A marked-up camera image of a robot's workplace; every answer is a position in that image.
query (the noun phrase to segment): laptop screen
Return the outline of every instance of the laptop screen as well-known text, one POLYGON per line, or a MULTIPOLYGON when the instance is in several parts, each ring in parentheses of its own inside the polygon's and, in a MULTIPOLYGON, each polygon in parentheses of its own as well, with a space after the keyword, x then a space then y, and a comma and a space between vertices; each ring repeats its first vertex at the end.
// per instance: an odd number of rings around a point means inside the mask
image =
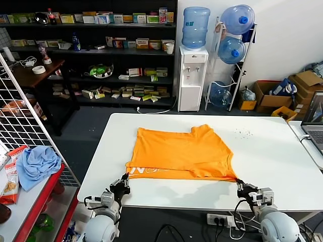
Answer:
POLYGON ((323 91, 315 92, 302 124, 323 125, 323 91))

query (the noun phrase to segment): orange t-shirt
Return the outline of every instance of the orange t-shirt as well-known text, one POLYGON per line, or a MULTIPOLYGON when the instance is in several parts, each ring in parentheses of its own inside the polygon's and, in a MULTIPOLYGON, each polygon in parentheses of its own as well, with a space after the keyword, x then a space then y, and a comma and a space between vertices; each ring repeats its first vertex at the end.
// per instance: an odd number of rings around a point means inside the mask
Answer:
POLYGON ((235 181, 232 151, 208 125, 190 133, 138 129, 130 178, 216 179, 235 181))

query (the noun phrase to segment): white wire grid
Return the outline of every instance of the white wire grid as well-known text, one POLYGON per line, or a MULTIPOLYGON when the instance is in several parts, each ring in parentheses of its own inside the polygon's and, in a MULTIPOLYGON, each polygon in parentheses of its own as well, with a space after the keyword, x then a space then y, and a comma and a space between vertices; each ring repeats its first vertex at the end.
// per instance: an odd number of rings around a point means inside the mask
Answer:
POLYGON ((60 182, 69 187, 80 186, 79 181, 51 139, 1 54, 0 140, 9 150, 22 145, 28 145, 30 148, 37 145, 52 147, 65 165, 60 176, 60 182))

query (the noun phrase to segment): paper cup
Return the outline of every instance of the paper cup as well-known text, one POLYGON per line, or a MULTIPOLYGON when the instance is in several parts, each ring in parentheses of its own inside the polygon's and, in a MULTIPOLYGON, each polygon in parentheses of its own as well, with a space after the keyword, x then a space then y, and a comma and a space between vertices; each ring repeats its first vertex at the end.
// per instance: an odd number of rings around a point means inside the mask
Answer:
POLYGON ((167 54, 172 54, 174 51, 174 44, 168 43, 166 44, 166 52, 167 54))

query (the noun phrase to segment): tape roll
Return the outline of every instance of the tape roll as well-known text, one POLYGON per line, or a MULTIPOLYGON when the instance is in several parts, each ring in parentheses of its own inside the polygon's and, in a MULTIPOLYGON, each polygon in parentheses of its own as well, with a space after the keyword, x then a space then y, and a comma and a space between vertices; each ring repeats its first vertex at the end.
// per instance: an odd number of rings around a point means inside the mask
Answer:
POLYGON ((37 66, 37 67, 34 67, 32 69, 33 73, 35 73, 36 75, 38 74, 42 74, 44 73, 46 70, 45 70, 45 67, 44 66, 37 66))

